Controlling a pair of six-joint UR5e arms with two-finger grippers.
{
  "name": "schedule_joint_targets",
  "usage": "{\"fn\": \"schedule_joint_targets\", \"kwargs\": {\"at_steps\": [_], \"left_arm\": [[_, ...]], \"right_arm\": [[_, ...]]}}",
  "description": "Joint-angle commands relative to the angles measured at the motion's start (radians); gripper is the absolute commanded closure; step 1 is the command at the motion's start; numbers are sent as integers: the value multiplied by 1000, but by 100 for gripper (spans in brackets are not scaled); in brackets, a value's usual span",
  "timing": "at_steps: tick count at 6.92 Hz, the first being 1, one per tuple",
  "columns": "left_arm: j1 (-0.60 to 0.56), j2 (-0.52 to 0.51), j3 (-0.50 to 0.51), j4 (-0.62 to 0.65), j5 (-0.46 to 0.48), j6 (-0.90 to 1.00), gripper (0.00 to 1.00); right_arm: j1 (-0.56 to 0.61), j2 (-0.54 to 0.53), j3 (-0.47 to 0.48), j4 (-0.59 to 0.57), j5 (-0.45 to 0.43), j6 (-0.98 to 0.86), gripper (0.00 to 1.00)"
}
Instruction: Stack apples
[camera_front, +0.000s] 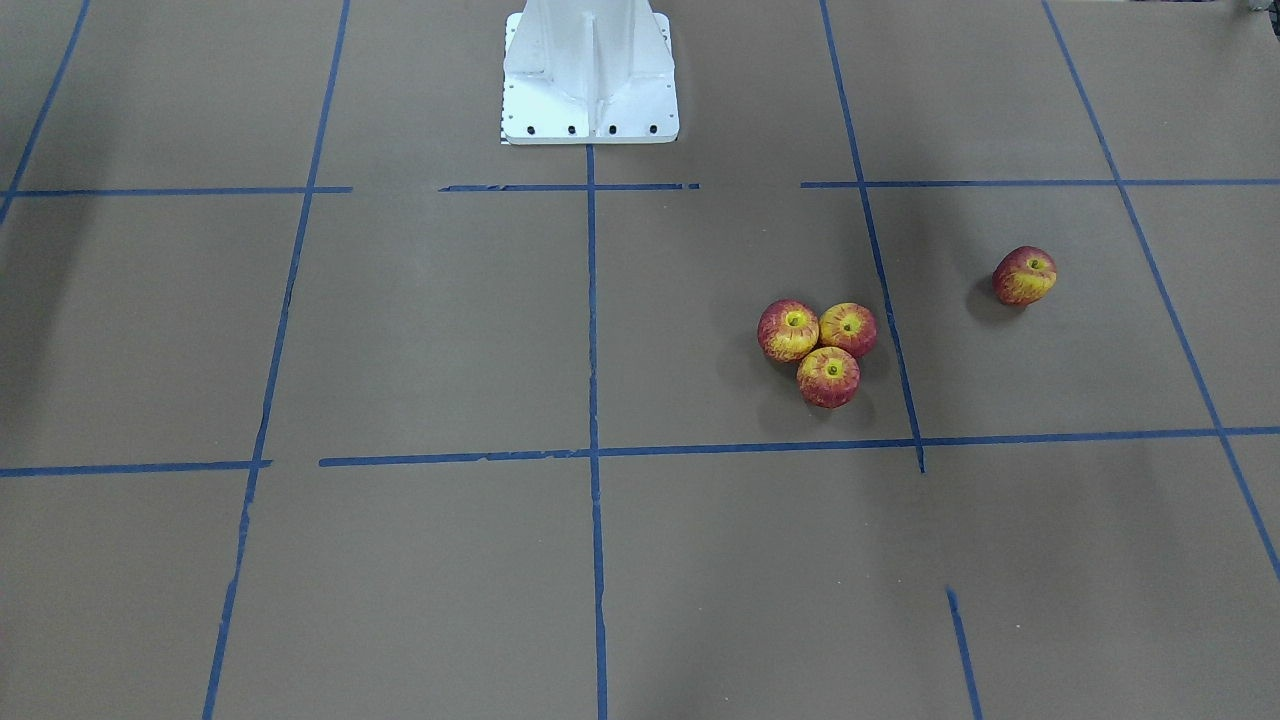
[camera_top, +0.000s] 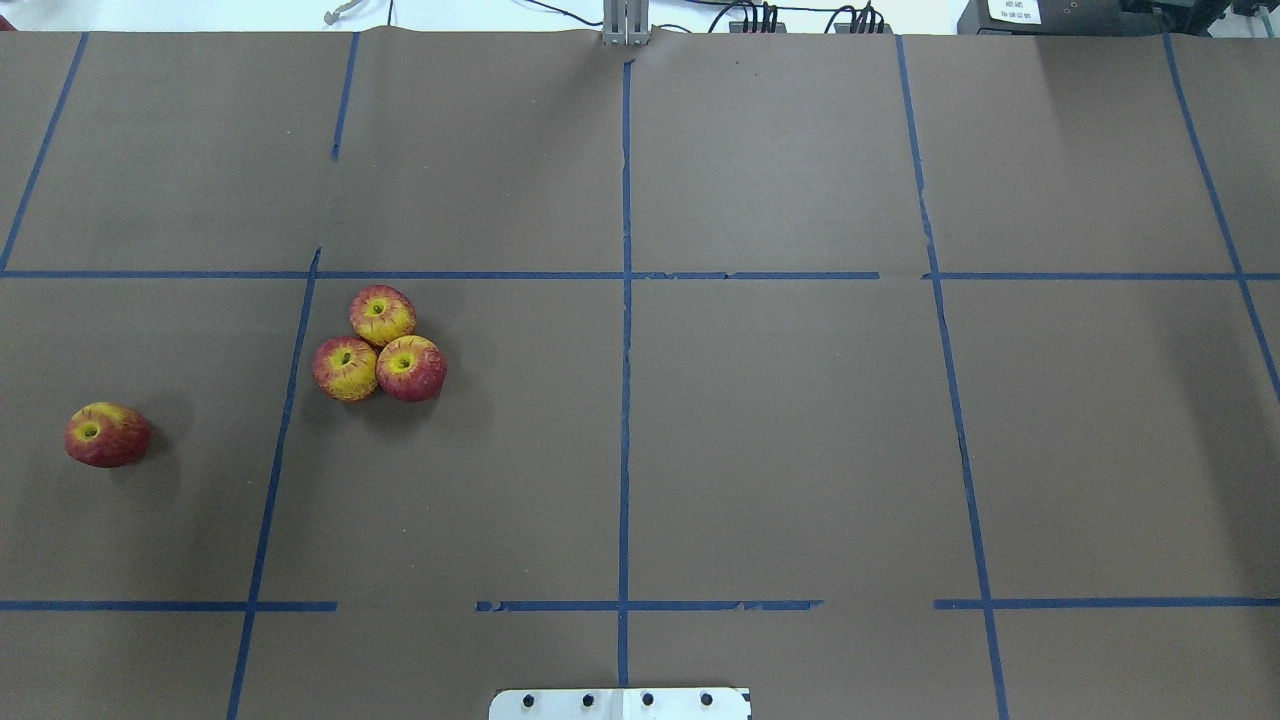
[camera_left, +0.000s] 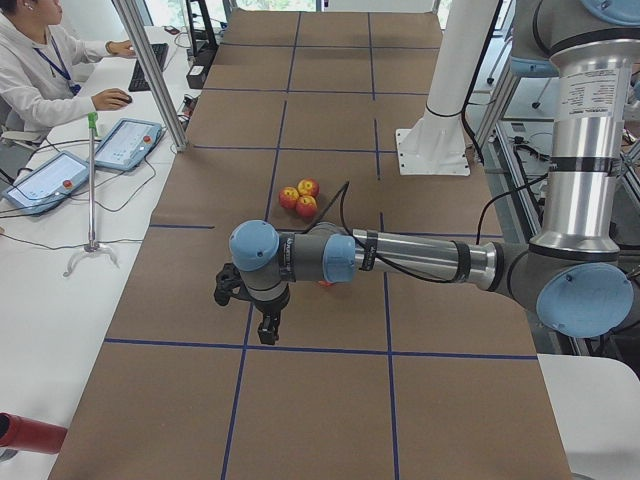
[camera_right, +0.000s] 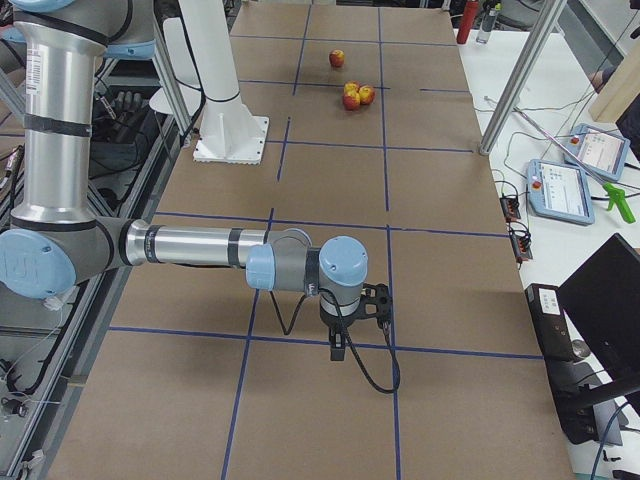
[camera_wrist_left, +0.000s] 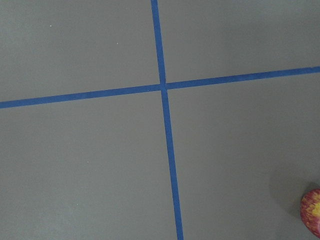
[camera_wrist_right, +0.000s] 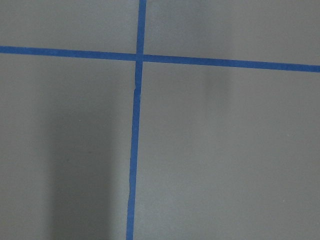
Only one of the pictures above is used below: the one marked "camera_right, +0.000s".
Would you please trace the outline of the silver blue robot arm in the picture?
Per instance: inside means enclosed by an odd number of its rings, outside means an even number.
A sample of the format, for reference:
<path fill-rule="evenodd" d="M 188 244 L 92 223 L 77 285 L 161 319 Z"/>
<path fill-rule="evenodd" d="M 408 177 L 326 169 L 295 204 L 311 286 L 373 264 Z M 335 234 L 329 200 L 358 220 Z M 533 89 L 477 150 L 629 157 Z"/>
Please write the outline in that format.
<path fill-rule="evenodd" d="M 318 296 L 331 356 L 353 346 L 349 326 L 366 315 L 365 247 L 338 236 L 314 247 L 298 229 L 150 225 L 100 217 L 87 206 L 96 62 L 109 47 L 155 49 L 149 1 L 17 1 L 24 36 L 24 196 L 1 236 L 1 280 L 45 299 L 99 273 L 143 263 L 241 268 L 248 285 Z"/>

